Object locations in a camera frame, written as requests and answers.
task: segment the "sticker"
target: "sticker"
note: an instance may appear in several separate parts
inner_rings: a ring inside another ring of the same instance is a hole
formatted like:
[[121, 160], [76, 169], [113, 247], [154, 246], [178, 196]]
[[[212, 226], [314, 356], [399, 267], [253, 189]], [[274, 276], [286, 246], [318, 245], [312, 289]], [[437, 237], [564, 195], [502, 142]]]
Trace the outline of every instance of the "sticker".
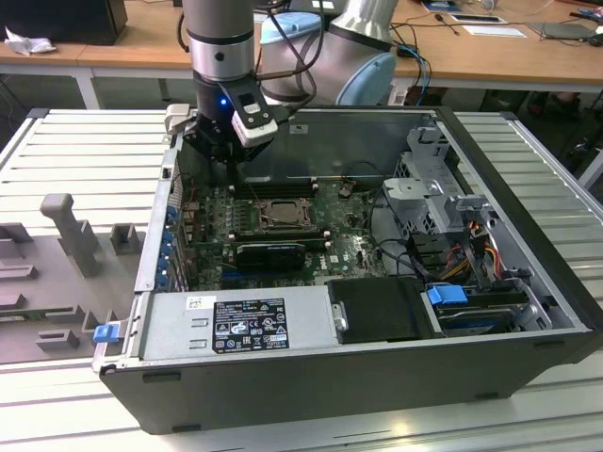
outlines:
[[215, 297], [210, 298], [214, 307], [212, 348], [216, 353], [289, 348], [284, 299], [215, 301]]
[[212, 309], [216, 302], [215, 295], [205, 297], [188, 297], [187, 309]]
[[291, 124], [289, 125], [290, 135], [307, 135], [308, 126], [305, 124]]
[[[320, 2], [318, 0], [312, 0], [312, 6], [314, 8], [320, 8]], [[335, 9], [335, 5], [333, 2], [327, 2], [323, 0], [322, 7], [325, 9]]]
[[21, 315], [7, 315], [6, 317], [0, 317], [0, 323], [10, 322], [25, 322], [25, 317]]

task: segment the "motherboard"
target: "motherboard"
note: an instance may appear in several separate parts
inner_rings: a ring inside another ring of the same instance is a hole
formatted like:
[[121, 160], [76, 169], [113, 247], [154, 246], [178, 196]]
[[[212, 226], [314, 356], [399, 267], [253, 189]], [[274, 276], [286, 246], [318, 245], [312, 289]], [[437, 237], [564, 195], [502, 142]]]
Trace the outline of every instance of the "motherboard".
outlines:
[[[341, 182], [298, 186], [203, 186], [185, 204], [195, 290], [322, 285], [385, 276], [367, 235], [370, 191]], [[278, 193], [278, 198], [268, 194]]]

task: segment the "black cover plate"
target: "black cover plate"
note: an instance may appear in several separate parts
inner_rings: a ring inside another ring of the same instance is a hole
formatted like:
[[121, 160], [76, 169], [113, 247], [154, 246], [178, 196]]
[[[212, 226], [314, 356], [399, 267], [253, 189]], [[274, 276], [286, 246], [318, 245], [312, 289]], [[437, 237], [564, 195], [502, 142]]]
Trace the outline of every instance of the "black cover plate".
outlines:
[[327, 283], [331, 303], [342, 303], [349, 329], [343, 344], [412, 341], [433, 337], [418, 291], [410, 278], [364, 278]]

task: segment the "robotic arm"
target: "robotic arm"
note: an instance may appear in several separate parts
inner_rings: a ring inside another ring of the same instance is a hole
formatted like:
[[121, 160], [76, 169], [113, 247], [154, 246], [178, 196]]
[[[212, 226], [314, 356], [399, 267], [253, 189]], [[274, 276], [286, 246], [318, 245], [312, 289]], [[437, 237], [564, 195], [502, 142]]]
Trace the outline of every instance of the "robotic arm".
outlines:
[[[313, 90], [321, 104], [377, 104], [396, 65], [388, 27], [397, 3], [349, 0], [326, 33], [315, 14], [285, 13], [267, 20], [262, 44], [264, 73], [269, 74], [258, 75], [254, 1], [183, 0], [198, 104], [187, 142], [232, 172], [261, 153], [278, 131], [277, 110], [267, 97], [295, 104], [307, 101]], [[311, 73], [300, 73], [300, 57], [314, 61]]]

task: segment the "paper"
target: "paper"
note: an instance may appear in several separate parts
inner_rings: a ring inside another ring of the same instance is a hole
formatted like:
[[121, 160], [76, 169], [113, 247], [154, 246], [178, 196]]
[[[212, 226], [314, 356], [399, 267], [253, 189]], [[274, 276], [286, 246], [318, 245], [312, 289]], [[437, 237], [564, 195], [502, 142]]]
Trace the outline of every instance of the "paper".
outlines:
[[30, 54], [40, 54], [42, 52], [52, 52], [57, 48], [46, 38], [26, 38], [25, 36], [12, 33], [8, 28], [7, 39], [4, 43], [12, 49], [13, 52], [29, 57]]
[[504, 38], [527, 38], [516, 28], [502, 26], [463, 25], [463, 28], [475, 36], [502, 36]]
[[[320, 8], [320, 2], [318, 2], [317, 0], [314, 0], [312, 2], [312, 6], [314, 8]], [[322, 2], [322, 7], [325, 9], [335, 9], [335, 5], [333, 4], [333, 2]]]

